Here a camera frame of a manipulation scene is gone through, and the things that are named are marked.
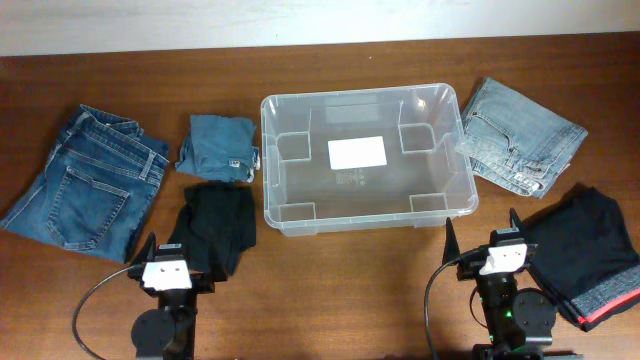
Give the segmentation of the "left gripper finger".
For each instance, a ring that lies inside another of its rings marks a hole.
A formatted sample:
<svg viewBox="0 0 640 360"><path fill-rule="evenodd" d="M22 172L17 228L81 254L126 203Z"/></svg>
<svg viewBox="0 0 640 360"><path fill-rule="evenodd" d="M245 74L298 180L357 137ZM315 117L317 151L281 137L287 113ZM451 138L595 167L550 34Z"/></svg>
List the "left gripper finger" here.
<svg viewBox="0 0 640 360"><path fill-rule="evenodd" d="M147 236L144 245L141 247L138 253L134 256L133 260L131 261L131 265L139 265L139 264L143 264L150 261L151 259L154 258L155 249L156 249L156 236L154 232L151 232Z"/></svg>
<svg viewBox="0 0 640 360"><path fill-rule="evenodd" d="M197 271L205 274L211 282L225 282L228 280L227 269L219 262L202 262L197 265Z"/></svg>

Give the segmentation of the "black garment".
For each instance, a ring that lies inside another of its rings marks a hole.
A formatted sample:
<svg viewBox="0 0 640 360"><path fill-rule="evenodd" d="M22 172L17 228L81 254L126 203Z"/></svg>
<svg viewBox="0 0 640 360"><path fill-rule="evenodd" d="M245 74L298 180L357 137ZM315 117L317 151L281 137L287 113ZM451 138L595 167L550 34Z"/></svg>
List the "black garment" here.
<svg viewBox="0 0 640 360"><path fill-rule="evenodd" d="M198 272L198 264L216 261L225 265L229 278L241 254L256 245L251 189L212 181L186 188L184 198L168 242L186 249L191 270Z"/></svg>

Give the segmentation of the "light blue jeans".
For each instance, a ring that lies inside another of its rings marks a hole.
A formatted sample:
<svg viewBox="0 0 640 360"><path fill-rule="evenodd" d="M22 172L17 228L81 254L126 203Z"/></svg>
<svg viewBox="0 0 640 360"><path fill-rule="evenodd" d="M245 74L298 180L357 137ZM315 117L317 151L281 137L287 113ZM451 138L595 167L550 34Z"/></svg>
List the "light blue jeans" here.
<svg viewBox="0 0 640 360"><path fill-rule="evenodd" d="M544 197L588 131L485 78L462 112L464 151L476 176L520 196Z"/></svg>

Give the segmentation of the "black shorts with red waistband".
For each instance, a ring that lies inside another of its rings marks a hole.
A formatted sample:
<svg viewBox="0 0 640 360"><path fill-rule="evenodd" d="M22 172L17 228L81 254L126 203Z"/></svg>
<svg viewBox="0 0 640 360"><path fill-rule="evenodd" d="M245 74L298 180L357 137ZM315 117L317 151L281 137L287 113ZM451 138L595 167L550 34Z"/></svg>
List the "black shorts with red waistband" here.
<svg viewBox="0 0 640 360"><path fill-rule="evenodd" d="M588 332L639 303L639 254L615 199L578 188L524 229L537 245L531 276L574 326Z"/></svg>

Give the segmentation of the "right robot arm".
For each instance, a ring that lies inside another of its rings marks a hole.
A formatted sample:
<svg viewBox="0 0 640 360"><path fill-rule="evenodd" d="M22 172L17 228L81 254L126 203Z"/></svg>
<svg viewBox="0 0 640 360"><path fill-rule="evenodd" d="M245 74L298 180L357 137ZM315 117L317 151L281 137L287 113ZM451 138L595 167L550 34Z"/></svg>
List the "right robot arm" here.
<svg viewBox="0 0 640 360"><path fill-rule="evenodd" d="M459 281L473 280L490 342L471 350L473 359L579 359L571 352L546 353L552 344L557 306L534 288L520 289L515 276L532 263L536 245L529 244L514 210L510 226L490 234L489 243L462 253L451 220L446 221L442 266L455 266Z"/></svg>

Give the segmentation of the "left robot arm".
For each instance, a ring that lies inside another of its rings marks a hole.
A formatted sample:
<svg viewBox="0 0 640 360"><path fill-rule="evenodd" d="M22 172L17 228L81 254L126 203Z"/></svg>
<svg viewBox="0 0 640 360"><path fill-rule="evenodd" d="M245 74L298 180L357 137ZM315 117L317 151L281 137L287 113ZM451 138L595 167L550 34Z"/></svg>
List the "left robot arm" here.
<svg viewBox="0 0 640 360"><path fill-rule="evenodd" d="M148 235L131 262L127 276L157 300L157 307L143 312L131 329L137 359L192 359L195 354L197 297L215 291L228 278L226 269L213 265L201 272L190 262L180 243L156 244Z"/></svg>

